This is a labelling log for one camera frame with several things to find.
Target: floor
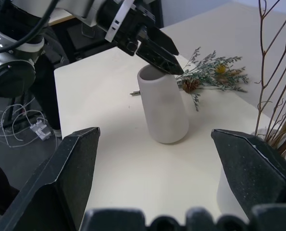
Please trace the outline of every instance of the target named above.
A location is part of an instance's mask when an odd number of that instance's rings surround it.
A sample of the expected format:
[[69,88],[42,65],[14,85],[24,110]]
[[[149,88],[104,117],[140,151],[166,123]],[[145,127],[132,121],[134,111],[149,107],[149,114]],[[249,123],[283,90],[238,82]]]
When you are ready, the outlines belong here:
[[[7,105],[8,99],[0,98],[0,110],[4,111]],[[31,104],[31,109],[37,110],[39,108],[39,105],[34,100]],[[22,124],[22,127],[17,128],[17,131],[26,127],[28,127],[28,123]],[[36,136],[34,132],[28,129],[17,135],[19,139],[24,141],[17,141],[14,137],[9,137],[9,143],[12,146],[22,145]],[[5,142],[5,138],[0,137],[0,141]],[[37,139],[31,144],[20,148],[10,148],[0,142],[0,167],[8,177],[10,185],[20,190],[33,174],[34,170],[54,153],[55,145],[56,140],[54,136],[51,136],[46,141]]]

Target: yellow flower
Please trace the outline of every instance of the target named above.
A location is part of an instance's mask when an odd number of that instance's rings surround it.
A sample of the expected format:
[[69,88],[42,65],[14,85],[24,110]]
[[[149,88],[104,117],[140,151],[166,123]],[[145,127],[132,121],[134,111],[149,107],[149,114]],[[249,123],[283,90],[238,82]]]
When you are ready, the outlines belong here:
[[220,64],[216,67],[215,72],[218,74],[222,74],[226,71],[226,66],[224,66],[223,64]]

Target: electrical connector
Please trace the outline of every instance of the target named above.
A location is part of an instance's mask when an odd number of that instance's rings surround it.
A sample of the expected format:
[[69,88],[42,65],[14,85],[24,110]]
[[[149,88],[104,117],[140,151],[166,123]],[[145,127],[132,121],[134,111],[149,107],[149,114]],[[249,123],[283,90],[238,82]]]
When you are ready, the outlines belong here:
[[48,128],[46,124],[44,124],[41,120],[37,123],[33,124],[30,129],[35,132],[41,140],[46,140],[51,136],[51,130]]

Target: white cup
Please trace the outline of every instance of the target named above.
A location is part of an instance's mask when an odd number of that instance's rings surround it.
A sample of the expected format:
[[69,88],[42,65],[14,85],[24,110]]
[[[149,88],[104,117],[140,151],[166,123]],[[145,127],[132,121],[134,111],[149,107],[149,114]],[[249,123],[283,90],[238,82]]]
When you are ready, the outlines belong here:
[[189,120],[175,77],[147,65],[137,79],[151,137],[160,143],[182,139]]

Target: white wall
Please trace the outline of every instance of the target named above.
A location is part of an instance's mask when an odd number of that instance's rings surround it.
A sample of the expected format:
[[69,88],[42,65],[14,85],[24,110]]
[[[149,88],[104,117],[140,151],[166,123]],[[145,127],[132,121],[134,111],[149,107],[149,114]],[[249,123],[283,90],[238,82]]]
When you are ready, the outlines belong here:
[[[164,26],[178,23],[232,1],[258,7],[259,0],[162,0]],[[267,0],[267,7],[271,7],[276,1]],[[281,0],[274,9],[286,13],[286,0]]]
[[164,26],[207,12],[232,0],[162,0]]

